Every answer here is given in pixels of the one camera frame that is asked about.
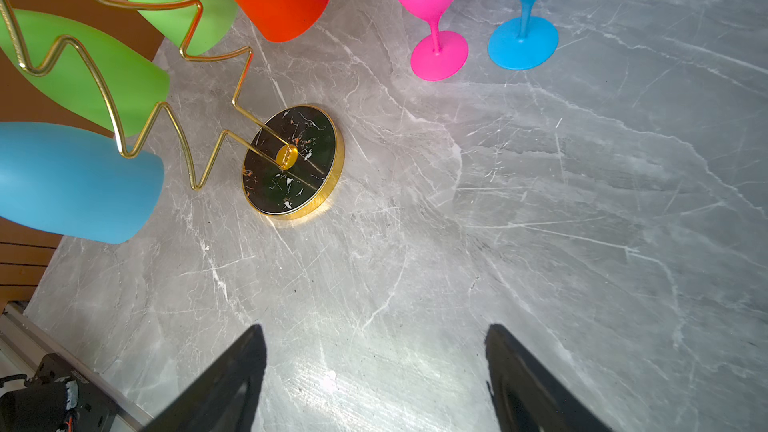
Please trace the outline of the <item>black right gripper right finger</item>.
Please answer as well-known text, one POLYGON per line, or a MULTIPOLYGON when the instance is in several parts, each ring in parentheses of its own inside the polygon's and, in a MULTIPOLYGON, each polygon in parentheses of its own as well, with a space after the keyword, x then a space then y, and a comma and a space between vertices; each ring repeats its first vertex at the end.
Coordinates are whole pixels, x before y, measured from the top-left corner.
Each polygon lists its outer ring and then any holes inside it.
POLYGON ((610 429, 503 325, 489 326, 485 355, 488 390, 502 431, 610 429))

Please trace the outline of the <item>blue wine glass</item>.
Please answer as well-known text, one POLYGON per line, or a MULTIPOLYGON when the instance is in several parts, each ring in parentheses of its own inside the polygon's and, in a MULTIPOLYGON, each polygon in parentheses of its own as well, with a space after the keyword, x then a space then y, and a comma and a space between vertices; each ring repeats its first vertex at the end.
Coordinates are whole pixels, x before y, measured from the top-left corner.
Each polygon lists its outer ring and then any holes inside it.
POLYGON ((50 123, 1 124, 1 216, 33 229, 109 244, 135 236, 160 197, 164 166, 143 152, 50 123))
POLYGON ((523 71, 547 61, 555 52, 559 35, 548 20, 532 14, 537 0, 519 0, 521 15, 501 24, 491 35, 488 53, 498 66, 523 71))

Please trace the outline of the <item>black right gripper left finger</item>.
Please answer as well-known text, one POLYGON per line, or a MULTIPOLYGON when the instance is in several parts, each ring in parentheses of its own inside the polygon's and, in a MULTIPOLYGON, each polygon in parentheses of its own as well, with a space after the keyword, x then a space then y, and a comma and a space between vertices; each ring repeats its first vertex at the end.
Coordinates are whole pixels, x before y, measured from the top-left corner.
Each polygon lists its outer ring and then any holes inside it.
POLYGON ((266 366, 265 337, 255 324, 143 429, 251 431, 266 366))

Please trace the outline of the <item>blue wine glass front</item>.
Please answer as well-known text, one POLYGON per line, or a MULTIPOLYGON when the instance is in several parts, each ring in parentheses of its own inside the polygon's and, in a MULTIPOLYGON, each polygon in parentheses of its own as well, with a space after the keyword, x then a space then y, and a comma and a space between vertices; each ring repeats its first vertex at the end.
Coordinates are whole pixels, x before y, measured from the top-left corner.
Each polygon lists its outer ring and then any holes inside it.
POLYGON ((33 229, 109 244, 135 236, 160 197, 164 166, 143 152, 50 123, 1 124, 1 216, 33 229))

